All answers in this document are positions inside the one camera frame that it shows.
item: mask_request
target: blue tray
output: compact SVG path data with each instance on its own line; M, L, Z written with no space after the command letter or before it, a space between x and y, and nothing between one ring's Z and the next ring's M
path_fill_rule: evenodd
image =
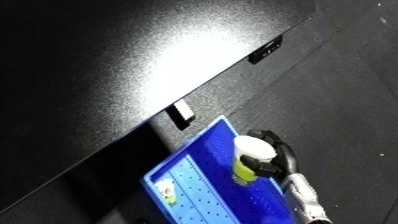
M258 178L250 187L232 180L236 135L221 116L144 176L143 186L171 223L293 223L272 179ZM158 188L165 182L173 185L173 199Z

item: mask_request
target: robotic hand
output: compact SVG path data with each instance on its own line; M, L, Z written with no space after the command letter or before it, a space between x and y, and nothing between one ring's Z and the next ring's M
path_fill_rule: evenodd
M243 155L241 162L256 176L273 177L281 186L287 205L300 224L332 224L318 202L314 188L298 172L298 162L293 150L271 131L249 131L249 136L272 145L277 156L271 163Z

